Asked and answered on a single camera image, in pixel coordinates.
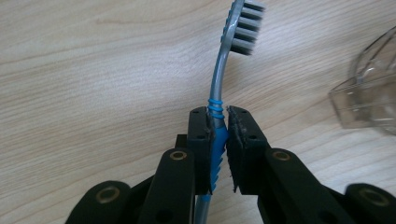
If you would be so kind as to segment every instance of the screw hole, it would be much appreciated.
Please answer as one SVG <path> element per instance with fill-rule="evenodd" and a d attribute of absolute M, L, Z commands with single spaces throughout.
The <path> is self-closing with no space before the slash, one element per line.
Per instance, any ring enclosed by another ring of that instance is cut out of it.
<path fill-rule="evenodd" d="M 319 218 L 327 224 L 335 224 L 338 223 L 337 217 L 328 211 L 320 211 L 318 212 Z"/>
<path fill-rule="evenodd" d="M 372 189 L 361 189 L 359 190 L 359 194 L 361 195 L 362 198 L 365 200 L 369 201 L 370 203 L 380 206 L 380 207 L 386 207 L 389 205 L 389 200 L 382 194 L 372 190 Z"/>
<path fill-rule="evenodd" d="M 172 218 L 173 218 L 173 214 L 169 210 L 159 211 L 157 213 L 157 216 L 155 217 L 155 219 L 157 219 L 157 221 L 160 222 L 160 223 L 169 222 L 169 221 L 172 220 Z"/>
<path fill-rule="evenodd" d="M 184 151 L 174 151 L 171 153 L 170 158 L 174 161 L 181 161 L 187 157 Z"/>
<path fill-rule="evenodd" d="M 273 153 L 273 157 L 280 161 L 288 161 L 290 160 L 290 155 L 286 152 L 276 151 Z"/>
<path fill-rule="evenodd" d="M 120 190 L 114 186 L 109 186 L 96 194 L 96 201 L 99 203 L 111 203 L 119 196 Z"/>

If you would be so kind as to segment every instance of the transparent plastic box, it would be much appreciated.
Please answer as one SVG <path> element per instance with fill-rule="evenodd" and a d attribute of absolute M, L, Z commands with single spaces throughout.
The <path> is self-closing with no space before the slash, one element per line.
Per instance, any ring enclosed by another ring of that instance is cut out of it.
<path fill-rule="evenodd" d="M 344 128 L 383 127 L 396 134 L 396 27 L 359 55 L 349 79 L 329 96 Z"/>

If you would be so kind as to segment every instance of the gray toothbrush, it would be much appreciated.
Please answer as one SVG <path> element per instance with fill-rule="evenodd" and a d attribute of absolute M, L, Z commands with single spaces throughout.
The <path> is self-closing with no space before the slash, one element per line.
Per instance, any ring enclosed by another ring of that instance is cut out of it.
<path fill-rule="evenodd" d="M 210 89 L 207 111 L 214 124 L 214 139 L 211 142 L 210 182 L 212 191 L 218 179 L 221 155 L 228 139 L 228 132 L 222 113 L 221 87 L 225 65 L 230 51 L 250 55 L 261 25 L 265 6 L 251 0 L 235 0 L 229 11 L 221 37 L 221 46 Z M 206 223 L 211 196 L 200 195 L 197 199 L 195 223 Z"/>

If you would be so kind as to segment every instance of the toothbrush bristles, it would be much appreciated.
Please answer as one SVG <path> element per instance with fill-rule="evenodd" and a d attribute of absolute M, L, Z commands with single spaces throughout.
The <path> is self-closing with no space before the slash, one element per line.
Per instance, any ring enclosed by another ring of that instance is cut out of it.
<path fill-rule="evenodd" d="M 261 26 L 264 4 L 246 0 L 235 30 L 231 51 L 250 55 Z"/>

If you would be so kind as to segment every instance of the wooden table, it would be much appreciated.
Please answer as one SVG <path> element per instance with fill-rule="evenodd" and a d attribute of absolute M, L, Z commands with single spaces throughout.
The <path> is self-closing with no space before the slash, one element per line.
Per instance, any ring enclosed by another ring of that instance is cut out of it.
<path fill-rule="evenodd" d="M 396 22 L 396 2 L 266 1 L 250 57 L 231 54 L 226 105 L 323 184 L 396 194 L 396 137 L 344 130 L 328 91 Z M 0 223 L 64 223 L 105 180 L 153 175 L 188 113 L 205 105 L 231 1 L 2 1 Z M 222 164 L 209 223 L 260 223 Z"/>

